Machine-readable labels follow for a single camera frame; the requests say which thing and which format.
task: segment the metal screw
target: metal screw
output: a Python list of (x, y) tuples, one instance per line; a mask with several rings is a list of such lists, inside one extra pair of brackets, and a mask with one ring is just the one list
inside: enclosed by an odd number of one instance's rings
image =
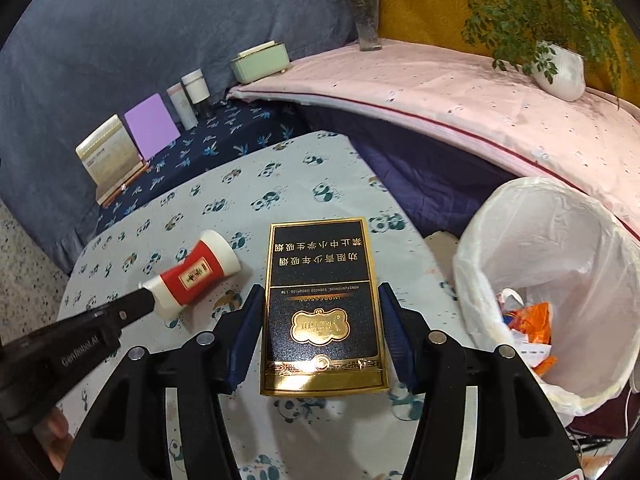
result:
[(144, 354), (145, 349), (142, 348), (142, 346), (134, 346), (131, 350), (129, 350), (129, 353), (127, 355), (132, 361), (137, 361), (138, 359), (142, 359), (142, 356)]
[(498, 352), (500, 352), (500, 355), (505, 359), (512, 359), (516, 357), (516, 351), (509, 345), (500, 346), (500, 348), (498, 348)]
[(210, 345), (211, 343), (213, 343), (215, 338), (216, 338), (216, 336), (214, 336), (211, 332), (200, 332), (196, 336), (196, 342), (199, 345), (206, 346), (206, 345)]
[(440, 330), (434, 330), (433, 332), (429, 332), (429, 341), (436, 343), (436, 345), (441, 345), (447, 341), (447, 335)]

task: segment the green tissue box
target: green tissue box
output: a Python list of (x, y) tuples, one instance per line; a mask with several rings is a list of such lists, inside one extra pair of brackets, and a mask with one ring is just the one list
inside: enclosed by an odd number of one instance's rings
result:
[(275, 41), (244, 50), (231, 62), (236, 79), (244, 84), (283, 72), (289, 66), (289, 54), (284, 43)]

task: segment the white panda print tablecloth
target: white panda print tablecloth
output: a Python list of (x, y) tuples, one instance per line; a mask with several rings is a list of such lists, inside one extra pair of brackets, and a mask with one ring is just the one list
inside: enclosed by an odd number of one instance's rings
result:
[[(420, 311), (432, 328), (472, 346), (452, 289), (396, 201), (346, 137), (313, 132), (204, 173), (89, 243), (68, 283), (60, 319), (135, 290), (174, 266), (203, 229), (229, 241), (242, 271), (181, 319), (165, 323), (150, 314), (124, 329), (121, 348), (62, 400), (70, 430), (78, 430), (129, 348), (177, 348), (242, 307), (251, 286), (264, 284), (270, 223), (360, 216), (369, 223), (378, 282), (389, 282), (402, 305)], [(422, 399), (409, 395), (392, 369), (389, 392), (283, 399), (259, 395), (259, 367), (260, 342), (244, 383), (232, 396), (221, 396), (244, 480), (326, 480), (327, 474), (335, 480), (400, 479)], [(175, 391), (167, 402), (168, 413), (175, 413)], [(186, 478), (177, 421), (168, 418), (174, 478)]]

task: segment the dark blue tablecloth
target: dark blue tablecloth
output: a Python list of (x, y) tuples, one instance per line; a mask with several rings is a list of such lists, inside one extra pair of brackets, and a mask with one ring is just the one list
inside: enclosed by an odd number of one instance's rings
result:
[(156, 197), (239, 156), (308, 133), (291, 104), (221, 101), (215, 117), (200, 121), (151, 158), (146, 173), (100, 208), (97, 234)]

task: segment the black and gold cigarette box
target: black and gold cigarette box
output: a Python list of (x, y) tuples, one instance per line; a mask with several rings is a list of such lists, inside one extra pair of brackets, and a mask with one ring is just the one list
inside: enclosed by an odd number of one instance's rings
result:
[(272, 224), (261, 394), (326, 397), (386, 389), (364, 218)]

